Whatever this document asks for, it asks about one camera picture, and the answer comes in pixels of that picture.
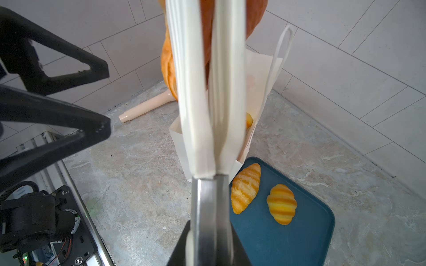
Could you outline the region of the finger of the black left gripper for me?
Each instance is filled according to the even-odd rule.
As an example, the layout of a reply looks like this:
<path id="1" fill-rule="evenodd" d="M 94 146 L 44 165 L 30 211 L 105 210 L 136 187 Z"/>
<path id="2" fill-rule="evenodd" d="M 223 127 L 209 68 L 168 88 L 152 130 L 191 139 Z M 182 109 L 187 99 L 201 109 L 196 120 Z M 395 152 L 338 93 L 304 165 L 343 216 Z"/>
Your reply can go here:
<path id="1" fill-rule="evenodd" d="M 1 160 L 1 191 L 96 145 L 111 135 L 110 118 L 57 99 L 1 86 L 1 121 L 37 123 L 78 129 L 58 141 Z"/>
<path id="2" fill-rule="evenodd" d="M 39 63 L 32 41 L 74 58 L 90 69 L 49 77 Z M 106 61 L 4 7 L 1 7 L 1 61 L 1 78 L 8 73 L 18 74 L 29 92 L 43 96 L 109 77 Z"/>

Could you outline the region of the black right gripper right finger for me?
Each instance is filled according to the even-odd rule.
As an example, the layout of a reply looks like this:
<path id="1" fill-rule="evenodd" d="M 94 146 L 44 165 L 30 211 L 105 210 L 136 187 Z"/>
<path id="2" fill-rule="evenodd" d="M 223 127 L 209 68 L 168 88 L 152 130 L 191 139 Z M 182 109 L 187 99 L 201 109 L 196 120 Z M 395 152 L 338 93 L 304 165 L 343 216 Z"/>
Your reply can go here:
<path id="1" fill-rule="evenodd" d="M 237 232 L 233 225 L 231 225 L 232 234 L 233 234 L 233 263 L 232 266 L 251 266 L 251 262 L 247 253 L 244 250 L 244 247 L 237 235 Z"/>

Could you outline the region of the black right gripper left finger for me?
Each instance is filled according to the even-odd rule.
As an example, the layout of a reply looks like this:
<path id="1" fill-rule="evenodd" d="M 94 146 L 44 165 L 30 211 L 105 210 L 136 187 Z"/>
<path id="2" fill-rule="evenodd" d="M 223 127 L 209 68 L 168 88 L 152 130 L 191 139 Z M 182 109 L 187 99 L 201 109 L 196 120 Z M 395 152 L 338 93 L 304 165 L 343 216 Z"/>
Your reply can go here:
<path id="1" fill-rule="evenodd" d="M 193 233 L 191 221 L 187 221 L 184 230 L 169 258 L 167 266 L 193 265 Z"/>

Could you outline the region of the small yellow striped bun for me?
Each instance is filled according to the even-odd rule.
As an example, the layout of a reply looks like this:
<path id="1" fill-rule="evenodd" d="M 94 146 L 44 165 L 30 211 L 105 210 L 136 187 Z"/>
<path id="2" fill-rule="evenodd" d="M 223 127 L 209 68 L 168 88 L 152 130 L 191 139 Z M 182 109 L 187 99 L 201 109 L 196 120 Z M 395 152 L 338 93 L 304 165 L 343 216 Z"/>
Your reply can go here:
<path id="1" fill-rule="evenodd" d="M 274 220 L 281 225 L 289 225 L 295 217 L 297 201 L 286 185 L 278 184 L 271 189 L 267 205 Z"/>

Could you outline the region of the yellow croissant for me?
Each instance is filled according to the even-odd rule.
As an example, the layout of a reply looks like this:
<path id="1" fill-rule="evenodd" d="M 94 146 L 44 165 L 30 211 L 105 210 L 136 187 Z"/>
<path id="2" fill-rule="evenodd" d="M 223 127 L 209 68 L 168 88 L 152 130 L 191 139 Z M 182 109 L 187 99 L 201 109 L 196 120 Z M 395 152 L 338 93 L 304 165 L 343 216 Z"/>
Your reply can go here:
<path id="1" fill-rule="evenodd" d="M 260 189 L 260 179 L 261 167 L 258 163 L 244 168 L 233 179 L 230 197 L 235 214 L 241 214 L 255 199 Z"/>

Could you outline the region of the round flaky bun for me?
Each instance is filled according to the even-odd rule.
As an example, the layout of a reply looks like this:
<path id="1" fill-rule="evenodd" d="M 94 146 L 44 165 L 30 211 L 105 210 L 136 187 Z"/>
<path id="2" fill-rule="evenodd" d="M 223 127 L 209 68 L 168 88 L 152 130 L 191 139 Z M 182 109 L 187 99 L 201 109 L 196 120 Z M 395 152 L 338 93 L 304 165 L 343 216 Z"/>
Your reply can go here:
<path id="1" fill-rule="evenodd" d="M 252 126 L 253 122 L 254 120 L 252 116 L 249 113 L 246 113 L 246 130 L 248 130 Z"/>

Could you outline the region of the steel tongs cream tips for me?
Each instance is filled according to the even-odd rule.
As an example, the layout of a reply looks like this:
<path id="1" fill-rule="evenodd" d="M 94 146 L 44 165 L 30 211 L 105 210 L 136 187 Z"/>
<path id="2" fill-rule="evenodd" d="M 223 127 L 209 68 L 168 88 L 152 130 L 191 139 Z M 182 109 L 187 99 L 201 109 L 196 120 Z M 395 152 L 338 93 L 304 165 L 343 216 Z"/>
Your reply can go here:
<path id="1" fill-rule="evenodd" d="M 201 4 L 167 1 L 180 124 L 192 175 L 187 266 L 230 266 L 229 177 L 246 130 L 246 3 L 216 1 L 205 71 Z"/>

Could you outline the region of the floral paper bag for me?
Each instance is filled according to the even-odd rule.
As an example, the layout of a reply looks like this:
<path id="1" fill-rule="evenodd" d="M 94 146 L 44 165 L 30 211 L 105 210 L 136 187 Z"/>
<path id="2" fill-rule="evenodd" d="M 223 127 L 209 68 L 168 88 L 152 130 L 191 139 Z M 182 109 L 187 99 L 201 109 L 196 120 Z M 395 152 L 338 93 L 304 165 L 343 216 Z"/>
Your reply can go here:
<path id="1" fill-rule="evenodd" d="M 254 122 L 246 130 L 243 148 L 233 164 L 229 182 L 237 175 L 247 158 L 257 123 L 272 86 L 280 75 L 288 57 L 294 35 L 294 29 L 287 25 L 277 42 L 273 56 L 246 50 L 246 112 L 251 115 Z"/>

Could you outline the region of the orange triangular bread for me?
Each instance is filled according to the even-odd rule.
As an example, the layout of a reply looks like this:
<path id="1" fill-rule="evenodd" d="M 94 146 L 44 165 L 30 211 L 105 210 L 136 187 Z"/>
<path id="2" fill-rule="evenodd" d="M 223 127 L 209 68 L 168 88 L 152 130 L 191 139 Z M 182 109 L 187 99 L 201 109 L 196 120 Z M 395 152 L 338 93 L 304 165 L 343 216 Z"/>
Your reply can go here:
<path id="1" fill-rule="evenodd" d="M 249 37 L 256 26 L 260 23 L 267 7 L 267 0 L 247 0 L 246 1 L 246 36 Z M 200 0 L 201 16 L 203 23 L 204 38 L 204 61 L 205 74 L 209 77 L 211 58 L 211 38 L 213 31 L 213 18 L 215 11 L 214 0 Z M 165 20 L 165 41 L 162 48 L 161 70 L 166 86 L 175 99 L 178 99 L 178 90 L 175 77 L 175 66 L 173 59 L 172 44 L 170 40 L 168 21 Z"/>

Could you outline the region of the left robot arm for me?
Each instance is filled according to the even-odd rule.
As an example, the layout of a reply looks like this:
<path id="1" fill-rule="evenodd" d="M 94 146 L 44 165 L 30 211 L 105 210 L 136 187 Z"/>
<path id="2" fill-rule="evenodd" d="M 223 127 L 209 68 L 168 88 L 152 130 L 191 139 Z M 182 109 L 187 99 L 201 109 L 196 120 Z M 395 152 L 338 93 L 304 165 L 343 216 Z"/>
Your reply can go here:
<path id="1" fill-rule="evenodd" d="M 37 42 L 88 66 L 72 74 L 48 76 L 33 47 Z M 74 215 L 60 211 L 55 197 L 34 189 L 9 199 L 27 178 L 61 159 L 110 137 L 110 119 L 104 115 L 52 98 L 52 95 L 109 78 L 106 61 L 86 52 L 39 25 L 1 8 L 1 75 L 18 74 L 25 86 L 1 86 L 1 122 L 35 123 L 77 129 L 58 141 L 1 160 L 1 252 L 33 251 L 71 234 Z"/>

